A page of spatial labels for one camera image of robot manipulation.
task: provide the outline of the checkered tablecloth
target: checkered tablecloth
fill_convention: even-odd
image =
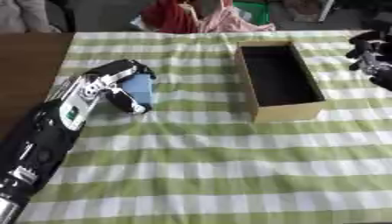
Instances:
[[[111,60],[139,60],[157,73],[154,110],[130,117],[101,103],[19,221],[392,221],[392,93],[347,70],[350,36],[77,33],[56,82]],[[309,121],[253,124],[233,61],[236,42],[287,39],[327,106]]]

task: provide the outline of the robotic hand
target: robotic hand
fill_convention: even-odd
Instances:
[[[392,91],[392,36],[389,26],[377,30],[350,39],[355,48],[346,56],[357,61],[349,69],[361,69],[372,83]]]
[[[154,77],[147,66],[126,59],[74,76],[10,132],[0,144],[0,224],[13,223],[49,182],[100,98],[131,114],[150,109],[118,87],[135,74]]]

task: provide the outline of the cardboard box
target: cardboard box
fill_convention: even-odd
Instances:
[[[235,60],[254,122],[312,119],[325,97],[290,41],[240,42]]]

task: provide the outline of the blue object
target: blue object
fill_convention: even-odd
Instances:
[[[139,104],[152,107],[151,74],[135,74],[132,78],[123,82],[121,88],[132,95]]]

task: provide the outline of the box opening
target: box opening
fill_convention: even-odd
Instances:
[[[291,45],[242,46],[259,106],[322,102]]]

